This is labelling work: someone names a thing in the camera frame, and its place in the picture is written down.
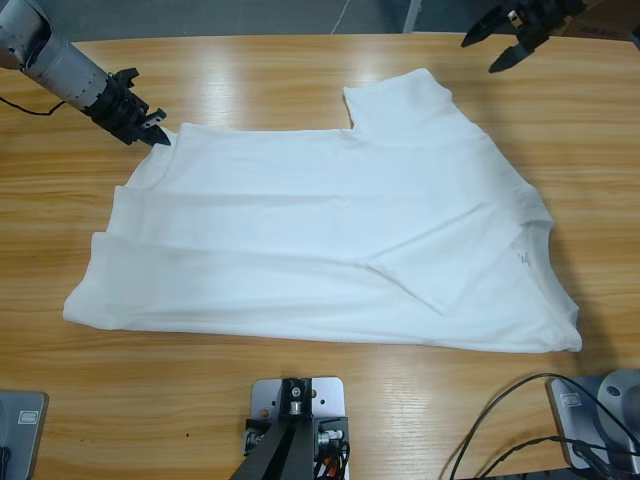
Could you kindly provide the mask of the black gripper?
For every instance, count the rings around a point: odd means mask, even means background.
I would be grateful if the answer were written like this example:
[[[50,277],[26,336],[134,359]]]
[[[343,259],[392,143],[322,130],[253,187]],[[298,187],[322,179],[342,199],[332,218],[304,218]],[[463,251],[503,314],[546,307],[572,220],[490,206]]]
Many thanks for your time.
[[[149,113],[149,105],[131,91],[138,75],[136,68],[108,74],[103,92],[82,112],[126,145],[141,141],[149,146],[170,146],[171,140],[159,126],[166,113],[162,109]]]
[[[461,47],[485,40],[500,29],[516,35],[517,44],[505,49],[489,67],[490,73],[513,68],[546,42],[551,33],[586,9],[583,0],[515,1],[510,7],[496,6],[484,14],[466,33]]]

